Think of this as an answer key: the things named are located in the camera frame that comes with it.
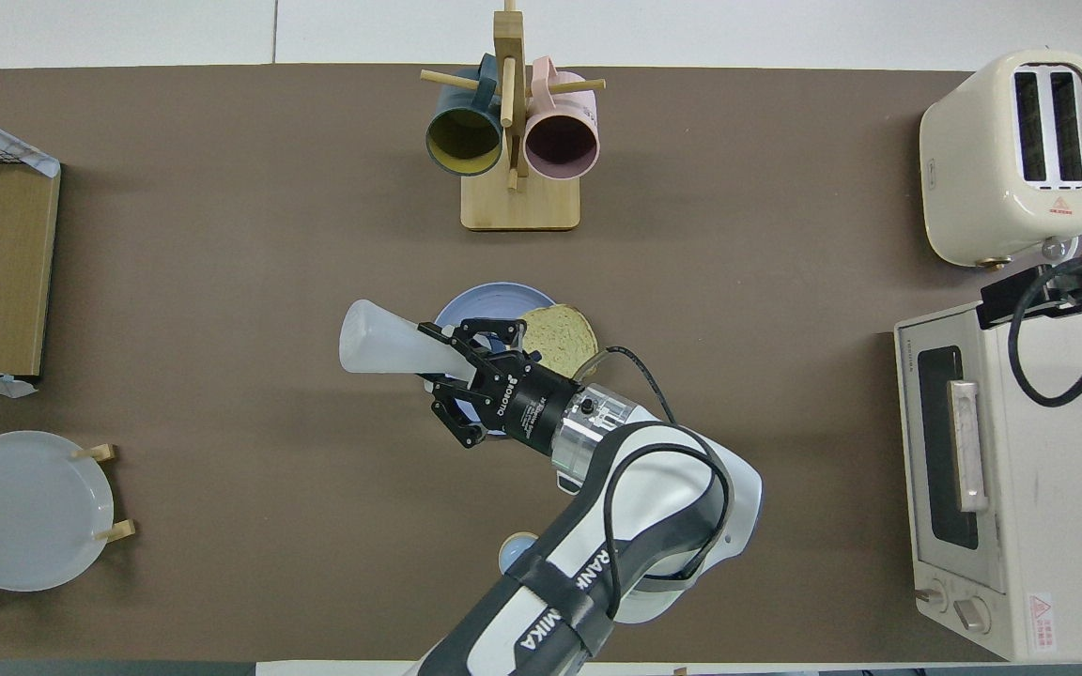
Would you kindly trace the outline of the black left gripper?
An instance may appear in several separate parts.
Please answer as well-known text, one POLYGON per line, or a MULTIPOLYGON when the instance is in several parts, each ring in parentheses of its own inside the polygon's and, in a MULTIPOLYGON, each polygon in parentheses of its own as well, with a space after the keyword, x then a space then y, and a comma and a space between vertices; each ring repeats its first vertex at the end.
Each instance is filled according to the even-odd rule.
POLYGON ((527 321, 474 317, 460 321, 450 333, 433 322, 421 322, 417 330, 475 369, 471 390, 459 380, 428 380, 433 395, 430 410, 459 445, 467 449, 481 445, 487 428, 497 429, 545 458, 552 456, 566 410, 582 386, 538 364, 541 352, 523 349, 527 321), (499 339, 506 350, 485 349, 477 335, 499 339), (459 402, 474 406, 481 422, 465 414, 459 402))

